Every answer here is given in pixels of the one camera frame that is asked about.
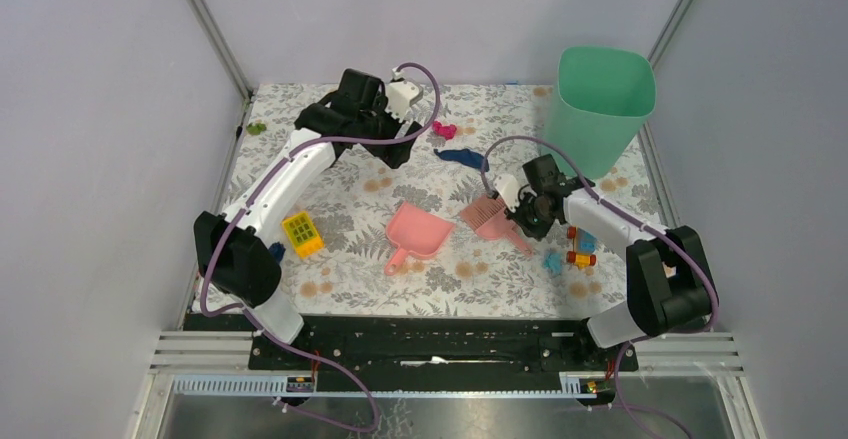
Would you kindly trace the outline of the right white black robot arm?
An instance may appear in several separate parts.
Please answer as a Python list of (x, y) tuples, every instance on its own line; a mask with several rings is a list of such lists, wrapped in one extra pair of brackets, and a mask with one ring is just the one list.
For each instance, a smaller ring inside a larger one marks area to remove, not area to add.
[(606, 199), (582, 174), (568, 177), (549, 154), (523, 166), (526, 180), (505, 174), (494, 188), (506, 216), (541, 240), (555, 224), (582, 229), (625, 263), (624, 301), (586, 319), (573, 345), (575, 361), (597, 371), (613, 346), (656, 337), (714, 314), (717, 293), (698, 234), (655, 226)]

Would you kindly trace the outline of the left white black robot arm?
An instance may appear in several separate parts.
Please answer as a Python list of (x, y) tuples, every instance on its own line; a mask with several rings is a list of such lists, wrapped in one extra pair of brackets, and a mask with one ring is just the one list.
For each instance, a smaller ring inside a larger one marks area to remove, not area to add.
[(389, 81), (345, 70), (335, 89), (299, 113), (283, 149), (245, 193), (222, 212), (195, 219), (201, 312), (214, 317), (228, 310), (209, 308), (211, 287), (232, 298), (230, 309), (276, 338), (271, 354), (285, 369), (304, 366), (311, 346), (299, 336), (302, 315), (280, 288), (282, 270), (272, 246), (283, 238), (282, 222), (301, 195), (346, 150), (359, 144), (393, 169), (408, 161), (415, 139), (431, 123), (408, 120), (424, 90), (403, 69), (393, 69)]

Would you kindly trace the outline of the pink plastic hand brush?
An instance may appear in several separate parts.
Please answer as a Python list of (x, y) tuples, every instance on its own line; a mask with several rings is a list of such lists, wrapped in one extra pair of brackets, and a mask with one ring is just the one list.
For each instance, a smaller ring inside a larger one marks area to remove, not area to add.
[(519, 234), (518, 226), (506, 217), (506, 204), (501, 198), (480, 196), (463, 208), (459, 217), (480, 238), (487, 241), (508, 240), (524, 255), (533, 255), (532, 248)]

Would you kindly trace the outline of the pink plastic dustpan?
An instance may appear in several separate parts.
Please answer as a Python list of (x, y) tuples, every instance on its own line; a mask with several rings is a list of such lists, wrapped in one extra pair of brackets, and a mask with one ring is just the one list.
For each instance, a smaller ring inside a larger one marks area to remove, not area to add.
[(408, 256), (418, 259), (435, 257), (447, 242), (455, 224), (408, 202), (403, 202), (386, 226), (386, 237), (395, 248), (384, 273), (398, 273)]

